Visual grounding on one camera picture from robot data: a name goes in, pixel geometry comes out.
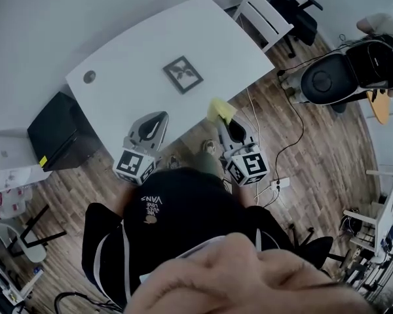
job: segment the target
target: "office chair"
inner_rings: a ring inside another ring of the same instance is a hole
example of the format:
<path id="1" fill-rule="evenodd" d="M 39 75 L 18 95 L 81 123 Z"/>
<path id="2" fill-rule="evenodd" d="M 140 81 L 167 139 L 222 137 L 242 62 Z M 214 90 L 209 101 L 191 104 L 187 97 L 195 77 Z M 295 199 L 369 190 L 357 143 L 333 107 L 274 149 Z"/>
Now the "office chair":
<path id="1" fill-rule="evenodd" d="M 314 234 L 314 228 L 309 228 L 310 234 L 302 242 L 302 244 L 299 244 L 294 224 L 290 225 L 290 229 L 293 231 L 295 253 L 298 254 L 301 258 L 304 258 L 307 262 L 310 262 L 312 265 L 314 265 L 316 269 L 320 270 L 325 264 L 327 258 L 341 262 L 339 265 L 340 268 L 345 265 L 345 262 L 350 254 L 350 250 L 348 250 L 345 256 L 331 254 L 330 250 L 332 249 L 333 245 L 333 237 L 325 236 L 310 242 L 310 239 Z"/>
<path id="2" fill-rule="evenodd" d="M 301 40 L 307 45 L 312 45 L 317 34 L 317 22 L 312 18 L 305 9 L 309 6 L 316 6 L 320 10 L 323 7 L 315 0 L 307 0 L 303 4 L 299 4 L 296 0 L 268 0 L 269 3 L 287 20 L 294 28 L 288 33 L 295 37 L 295 40 Z M 284 36 L 284 40 L 288 45 L 290 53 L 289 58 L 295 57 L 295 51 L 288 35 Z"/>

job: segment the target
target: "framed picture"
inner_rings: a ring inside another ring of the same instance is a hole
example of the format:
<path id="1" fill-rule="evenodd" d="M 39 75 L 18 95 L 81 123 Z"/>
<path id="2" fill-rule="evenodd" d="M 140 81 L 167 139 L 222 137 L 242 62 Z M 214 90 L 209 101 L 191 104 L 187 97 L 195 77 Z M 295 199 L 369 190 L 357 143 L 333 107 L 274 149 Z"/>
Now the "framed picture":
<path id="1" fill-rule="evenodd" d="M 182 94 L 188 92 L 204 80 L 185 56 L 179 57 L 163 67 L 163 71 Z"/>

